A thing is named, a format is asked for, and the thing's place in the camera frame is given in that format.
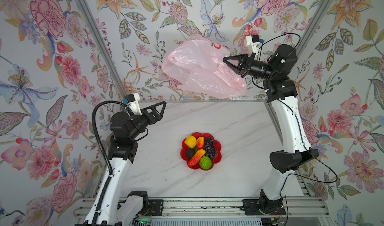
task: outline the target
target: white marble table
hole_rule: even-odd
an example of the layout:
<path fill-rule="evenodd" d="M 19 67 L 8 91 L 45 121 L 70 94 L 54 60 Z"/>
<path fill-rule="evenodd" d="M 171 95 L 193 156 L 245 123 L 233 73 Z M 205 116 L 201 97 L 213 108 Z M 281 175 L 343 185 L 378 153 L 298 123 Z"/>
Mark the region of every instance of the white marble table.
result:
<path fill-rule="evenodd" d="M 163 119 L 148 130 L 121 196 L 132 190 L 150 197 L 258 196 L 272 169 L 269 154 L 283 148 L 263 103 L 167 103 Z M 211 133 L 222 144 L 222 160 L 210 171 L 192 170 L 180 158 L 181 142 L 193 132 Z M 295 177 L 285 192 L 304 196 Z"/>

